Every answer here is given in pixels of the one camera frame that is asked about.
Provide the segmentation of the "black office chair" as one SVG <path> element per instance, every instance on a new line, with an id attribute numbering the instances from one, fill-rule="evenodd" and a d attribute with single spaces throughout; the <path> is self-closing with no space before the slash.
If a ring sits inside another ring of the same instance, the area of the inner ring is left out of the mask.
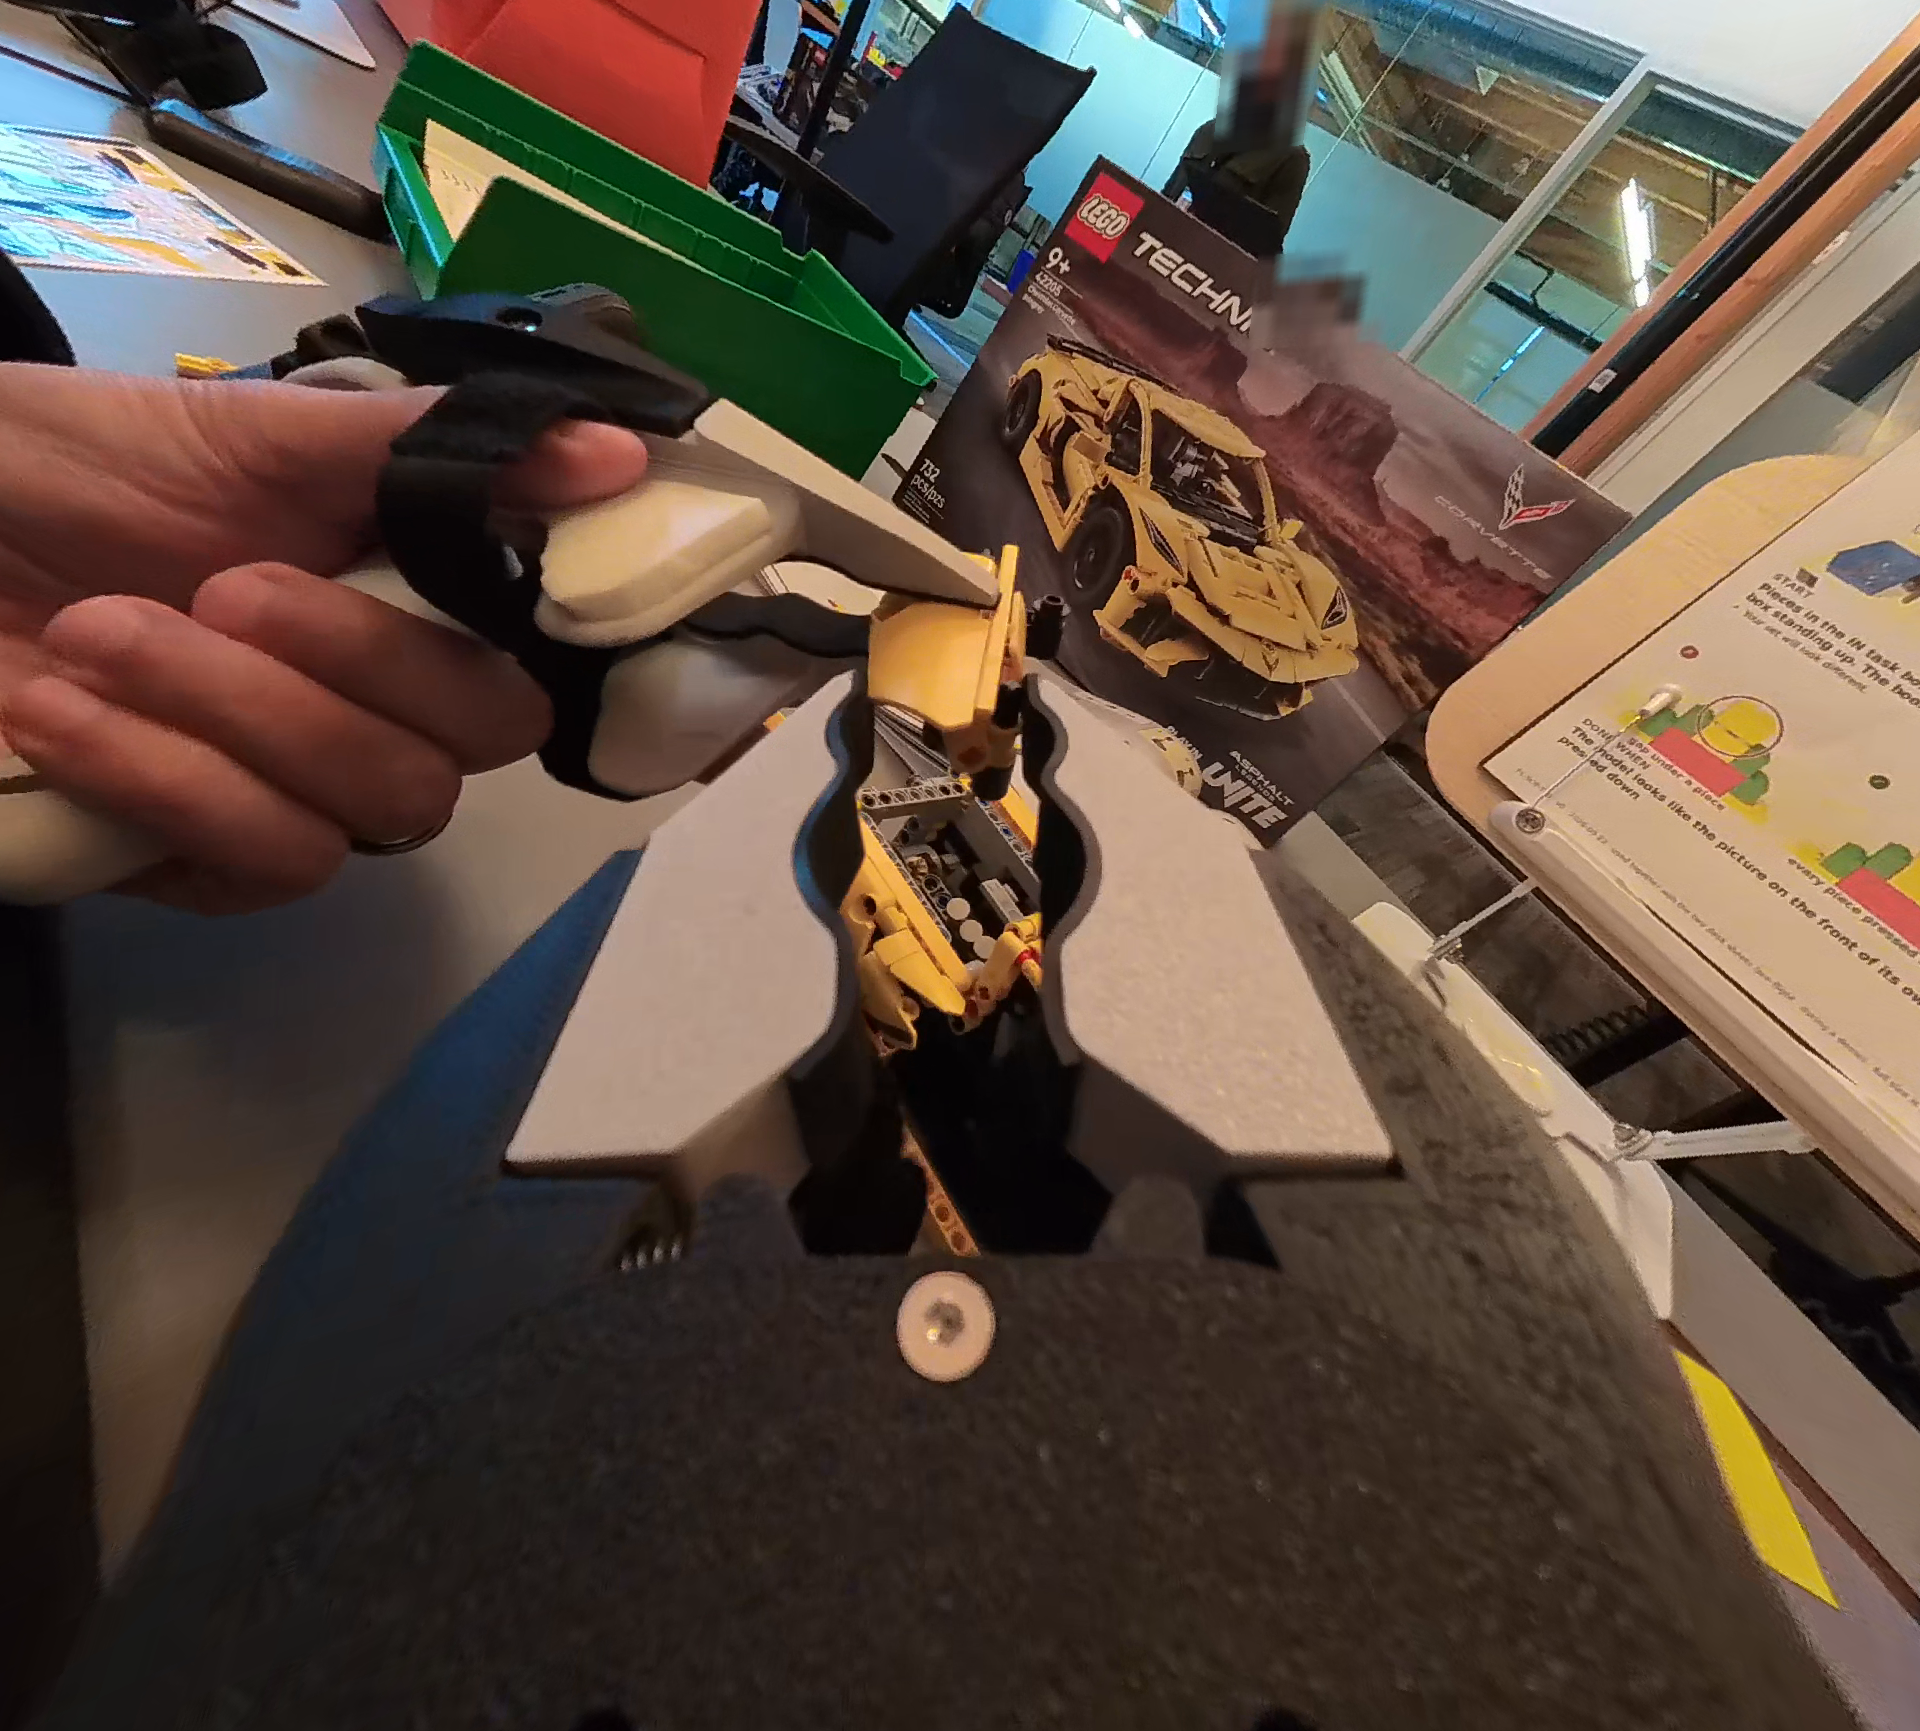
<path id="1" fill-rule="evenodd" d="M 726 139 L 780 181 L 780 237 L 823 256 L 902 330 L 956 258 L 983 268 L 971 231 L 1023 183 L 1093 77 L 953 11 L 816 161 L 735 117 Z"/>

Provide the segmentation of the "toy car box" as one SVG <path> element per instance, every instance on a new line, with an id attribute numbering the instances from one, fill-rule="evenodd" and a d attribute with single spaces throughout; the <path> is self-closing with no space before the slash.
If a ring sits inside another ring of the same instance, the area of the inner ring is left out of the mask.
<path id="1" fill-rule="evenodd" d="M 1358 304 L 1091 161 L 895 492 L 1013 544 L 1068 606 L 1058 670 L 1264 848 L 1626 524 Z"/>

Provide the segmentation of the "person's left hand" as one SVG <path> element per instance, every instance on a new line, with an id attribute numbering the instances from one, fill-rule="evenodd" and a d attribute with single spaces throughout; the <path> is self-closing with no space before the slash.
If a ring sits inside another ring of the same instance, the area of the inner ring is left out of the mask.
<path id="1" fill-rule="evenodd" d="M 338 582 L 439 396 L 3 364 L 3 752 L 155 842 L 125 892 L 295 902 L 544 746 L 514 660 Z"/>

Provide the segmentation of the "yellow curved panel piece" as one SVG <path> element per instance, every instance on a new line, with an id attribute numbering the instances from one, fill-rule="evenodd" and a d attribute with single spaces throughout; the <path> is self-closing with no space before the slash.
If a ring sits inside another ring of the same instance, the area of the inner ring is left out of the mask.
<path id="1" fill-rule="evenodd" d="M 870 698 L 932 728 L 952 774 L 982 800 L 1009 790 L 1027 714 L 1019 558 L 1017 544 L 999 548 L 988 608 L 889 592 L 870 624 Z"/>

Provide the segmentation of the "printed instruction sheet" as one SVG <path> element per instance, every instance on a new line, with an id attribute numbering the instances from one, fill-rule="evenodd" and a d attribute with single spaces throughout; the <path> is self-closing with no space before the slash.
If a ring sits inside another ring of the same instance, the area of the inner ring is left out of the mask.
<path id="1" fill-rule="evenodd" d="M 1833 496 L 1487 762 L 1916 1130 L 1916 496 Z"/>

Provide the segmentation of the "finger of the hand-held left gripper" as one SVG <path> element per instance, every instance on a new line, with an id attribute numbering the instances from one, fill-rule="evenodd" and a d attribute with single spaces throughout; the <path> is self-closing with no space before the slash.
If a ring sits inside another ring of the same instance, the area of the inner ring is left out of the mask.
<path id="1" fill-rule="evenodd" d="M 978 610 L 999 602 L 995 566 L 962 552 L 729 400 L 696 422 L 696 466 L 718 490 L 761 496 L 772 532 L 746 564 L 751 574 L 786 560 L 826 566 L 875 592 Z"/>

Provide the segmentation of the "printed paper sheet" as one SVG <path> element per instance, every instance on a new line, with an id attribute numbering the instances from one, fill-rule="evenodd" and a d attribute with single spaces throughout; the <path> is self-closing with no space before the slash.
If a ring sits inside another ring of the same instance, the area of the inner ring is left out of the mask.
<path id="1" fill-rule="evenodd" d="M 49 270 L 324 284 L 140 147 L 40 129 L 1 131 L 1 250 Z"/>

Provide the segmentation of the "grey desk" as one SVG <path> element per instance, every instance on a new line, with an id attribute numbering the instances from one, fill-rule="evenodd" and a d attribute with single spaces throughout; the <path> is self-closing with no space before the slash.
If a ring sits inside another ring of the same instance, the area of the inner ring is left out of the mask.
<path id="1" fill-rule="evenodd" d="M 250 288 L 49 272 L 80 352 L 169 372 L 176 350 L 278 352 L 309 318 L 395 288 L 382 250 L 220 181 L 198 189 L 325 286 Z M 447 838 L 356 864 L 322 896 L 245 920 L 125 898 L 68 908 L 66 1106 L 101 1584 L 151 1516 L 220 1338 L 300 1196 L 419 1040 L 597 864 L 691 790 L 617 808 L 536 768 L 468 786 Z M 1916 1434 L 1865 1408 L 1839 1358 L 1788 1330 L 1760 1278 L 1699 1278 L 1699 1354 L 1811 1486 L 1916 1592 Z"/>

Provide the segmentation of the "wooden document stand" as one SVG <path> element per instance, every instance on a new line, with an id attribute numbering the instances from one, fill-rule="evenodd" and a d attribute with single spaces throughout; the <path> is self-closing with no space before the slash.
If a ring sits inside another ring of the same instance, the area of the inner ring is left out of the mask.
<path id="1" fill-rule="evenodd" d="M 1708 962 L 1659 926 L 1576 850 L 1551 850 L 1551 832 L 1508 820 L 1516 804 L 1486 770 L 1489 758 L 1670 624 L 1717 592 L 1739 566 L 1872 472 L 1859 456 L 1799 454 L 1708 482 L 1549 602 L 1483 662 L 1448 688 L 1425 728 L 1425 764 L 1437 794 L 1486 846 L 1603 952 L 1646 998 L 1662 1004 L 1716 1064 L 1764 1096 L 1863 1198 L 1906 1236 L 1917 1230 L 1916 1146 L 1869 1116 L 1810 1048 L 1709 982 Z"/>

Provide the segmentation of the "yellow brick car model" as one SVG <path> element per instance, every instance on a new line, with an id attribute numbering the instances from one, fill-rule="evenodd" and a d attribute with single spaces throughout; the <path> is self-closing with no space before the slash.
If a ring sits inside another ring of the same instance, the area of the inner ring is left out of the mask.
<path id="1" fill-rule="evenodd" d="M 1043 1044 L 1038 824 L 958 774 L 932 724 L 875 710 L 862 860 L 839 906 L 872 1104 L 792 1198 L 814 1256 L 1038 1242 L 1073 1172 Z"/>

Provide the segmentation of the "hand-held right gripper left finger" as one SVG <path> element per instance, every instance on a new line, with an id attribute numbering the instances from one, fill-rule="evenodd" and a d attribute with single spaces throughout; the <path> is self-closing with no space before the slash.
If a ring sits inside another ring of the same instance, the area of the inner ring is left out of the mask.
<path id="1" fill-rule="evenodd" d="M 617 1254 L 648 1208 L 691 1254 L 715 1216 L 807 1250 L 796 1194 L 856 1148 L 872 1106 L 852 1048 L 839 922 L 872 766 L 863 684 L 826 684 L 656 826 L 504 1152 L 525 1216 Z"/>

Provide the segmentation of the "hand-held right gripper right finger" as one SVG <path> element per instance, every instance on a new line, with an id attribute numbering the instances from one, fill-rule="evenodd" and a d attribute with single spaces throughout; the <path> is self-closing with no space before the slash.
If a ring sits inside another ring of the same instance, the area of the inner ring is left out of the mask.
<path id="1" fill-rule="evenodd" d="M 1065 684 L 1025 684 L 1041 1018 L 1064 1144 L 1118 1200 L 1400 1174 L 1251 840 Z"/>

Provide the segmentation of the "yellow sticky note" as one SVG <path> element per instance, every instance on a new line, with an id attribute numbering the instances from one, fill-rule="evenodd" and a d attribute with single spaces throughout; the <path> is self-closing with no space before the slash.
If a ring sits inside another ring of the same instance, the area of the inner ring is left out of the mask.
<path id="1" fill-rule="evenodd" d="M 1733 1392 L 1686 1352 L 1674 1352 L 1699 1428 L 1755 1558 L 1792 1588 L 1839 1610 L 1833 1590 L 1785 1492 L 1785 1484 Z"/>

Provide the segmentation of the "green plastic bin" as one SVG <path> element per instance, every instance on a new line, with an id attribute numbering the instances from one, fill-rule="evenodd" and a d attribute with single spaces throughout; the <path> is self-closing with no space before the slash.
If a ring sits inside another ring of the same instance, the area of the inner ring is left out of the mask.
<path id="1" fill-rule="evenodd" d="M 826 258 L 427 45 L 371 167 L 419 296 L 611 290 L 656 358 L 856 480 L 938 380 Z"/>

